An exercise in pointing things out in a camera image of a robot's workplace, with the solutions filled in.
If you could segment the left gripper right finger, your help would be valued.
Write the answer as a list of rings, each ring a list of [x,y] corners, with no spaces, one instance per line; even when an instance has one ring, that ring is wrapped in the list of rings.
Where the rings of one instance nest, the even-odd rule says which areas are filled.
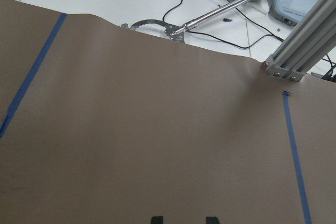
[[[206,217],[206,224],[219,224],[219,219],[217,217]]]

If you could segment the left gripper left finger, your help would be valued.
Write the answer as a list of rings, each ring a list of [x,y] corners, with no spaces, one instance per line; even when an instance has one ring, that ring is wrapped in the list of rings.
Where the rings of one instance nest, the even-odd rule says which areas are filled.
[[[153,216],[151,218],[151,224],[164,224],[163,216]]]

